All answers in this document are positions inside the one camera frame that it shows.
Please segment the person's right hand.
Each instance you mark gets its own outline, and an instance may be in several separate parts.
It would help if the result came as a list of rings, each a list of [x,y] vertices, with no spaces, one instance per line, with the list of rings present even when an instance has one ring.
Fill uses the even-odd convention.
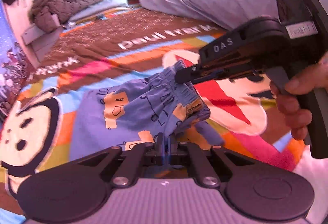
[[[277,86],[270,82],[271,92],[276,96],[277,108],[284,115],[292,137],[298,141],[307,136],[312,113],[301,108],[296,96],[307,94],[316,88],[327,89],[327,54],[323,55],[317,64],[308,66],[285,85],[288,95],[281,94]]]

